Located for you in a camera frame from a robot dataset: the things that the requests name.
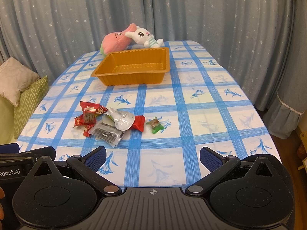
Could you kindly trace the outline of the grey star curtain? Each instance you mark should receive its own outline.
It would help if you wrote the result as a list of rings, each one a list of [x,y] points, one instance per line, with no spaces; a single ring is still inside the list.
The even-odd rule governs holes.
[[[306,112],[306,0],[1,0],[1,61],[54,81],[108,33],[130,23],[194,40],[287,138]]]

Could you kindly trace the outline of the red wrapper snack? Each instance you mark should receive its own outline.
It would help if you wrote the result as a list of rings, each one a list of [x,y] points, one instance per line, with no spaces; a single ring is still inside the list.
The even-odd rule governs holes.
[[[134,116],[134,122],[131,129],[138,130],[140,132],[144,131],[145,117],[143,115]]]

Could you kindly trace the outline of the beige cushion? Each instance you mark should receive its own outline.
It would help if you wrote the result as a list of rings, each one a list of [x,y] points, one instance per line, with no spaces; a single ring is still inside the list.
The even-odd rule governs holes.
[[[39,74],[10,57],[1,65],[1,97],[17,107],[21,93],[39,78]]]

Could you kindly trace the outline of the green sofa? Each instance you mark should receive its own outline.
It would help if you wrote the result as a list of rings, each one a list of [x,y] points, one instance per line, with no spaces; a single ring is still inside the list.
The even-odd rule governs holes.
[[[1,97],[0,104],[0,141],[1,144],[15,143],[14,111],[15,107]]]

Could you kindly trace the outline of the pink starfish plush toy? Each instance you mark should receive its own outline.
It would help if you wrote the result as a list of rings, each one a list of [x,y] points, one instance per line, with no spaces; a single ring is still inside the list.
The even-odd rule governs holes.
[[[136,24],[131,23],[124,31],[107,34],[102,40],[102,44],[100,46],[100,52],[102,55],[106,56],[109,53],[123,51],[126,49],[131,43],[132,39],[125,36],[125,33],[134,32],[136,29]]]

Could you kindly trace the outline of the clear black seaweed snack packet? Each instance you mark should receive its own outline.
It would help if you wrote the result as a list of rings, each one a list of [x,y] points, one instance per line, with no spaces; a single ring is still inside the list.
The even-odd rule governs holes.
[[[96,123],[89,131],[90,135],[98,137],[107,142],[111,147],[117,147],[124,138],[124,132],[118,130],[115,126],[105,124],[104,122]]]

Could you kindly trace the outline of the small green candy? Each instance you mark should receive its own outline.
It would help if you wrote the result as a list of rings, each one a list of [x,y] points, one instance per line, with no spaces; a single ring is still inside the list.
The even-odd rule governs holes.
[[[147,121],[146,124],[151,127],[152,134],[156,134],[159,131],[164,131],[164,126],[160,123],[157,117],[154,117],[154,119]]]

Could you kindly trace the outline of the blue checkered tablecloth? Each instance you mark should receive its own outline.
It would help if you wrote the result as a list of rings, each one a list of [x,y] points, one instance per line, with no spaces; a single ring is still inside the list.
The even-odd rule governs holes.
[[[223,156],[278,155],[263,121],[230,74],[199,43],[169,41],[170,71],[160,84],[105,86],[92,72],[99,51],[81,55],[50,87],[17,142],[21,151],[45,146],[65,160],[98,146],[107,150],[98,173],[118,186],[186,186],[208,174],[202,147]],[[96,102],[156,118],[162,129],[129,131],[117,147],[85,137],[74,126],[80,102]]]

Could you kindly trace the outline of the silver green snack pouch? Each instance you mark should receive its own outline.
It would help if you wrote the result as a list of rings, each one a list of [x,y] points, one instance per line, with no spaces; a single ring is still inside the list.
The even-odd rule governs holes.
[[[115,127],[120,131],[127,131],[133,125],[135,116],[127,111],[119,111],[116,108],[109,108],[105,114],[112,118]]]

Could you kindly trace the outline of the green zigzag cushion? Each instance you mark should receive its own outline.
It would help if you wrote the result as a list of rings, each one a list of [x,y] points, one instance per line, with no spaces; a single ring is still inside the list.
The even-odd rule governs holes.
[[[28,120],[46,96],[49,90],[48,76],[44,76],[32,83],[27,90],[21,93],[19,105],[14,110],[14,138],[22,133]]]

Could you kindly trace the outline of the orange plastic tray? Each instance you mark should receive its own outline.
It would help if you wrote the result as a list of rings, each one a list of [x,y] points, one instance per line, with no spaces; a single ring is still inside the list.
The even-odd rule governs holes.
[[[106,86],[160,84],[169,71],[167,47],[140,48],[106,55],[91,76]]]

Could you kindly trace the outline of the red snack packet top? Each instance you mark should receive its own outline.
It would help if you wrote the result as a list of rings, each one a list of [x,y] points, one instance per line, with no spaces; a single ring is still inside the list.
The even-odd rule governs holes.
[[[106,107],[100,105],[99,103],[81,101],[80,106],[82,108],[83,114],[94,113],[96,115],[101,115],[108,111]]]

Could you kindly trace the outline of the red square snack packet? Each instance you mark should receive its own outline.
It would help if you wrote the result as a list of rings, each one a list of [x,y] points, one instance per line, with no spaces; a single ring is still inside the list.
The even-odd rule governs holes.
[[[91,134],[89,130],[92,129],[96,124],[96,116],[94,113],[85,113],[74,119],[74,126],[84,126],[83,135],[89,137]]]

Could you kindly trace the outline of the white bunny plush toy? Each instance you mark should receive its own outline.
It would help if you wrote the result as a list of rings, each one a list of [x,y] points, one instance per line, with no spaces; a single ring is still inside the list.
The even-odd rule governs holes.
[[[155,39],[153,34],[139,26],[136,27],[134,32],[128,31],[124,35],[145,48],[159,48],[163,44],[163,39]]]

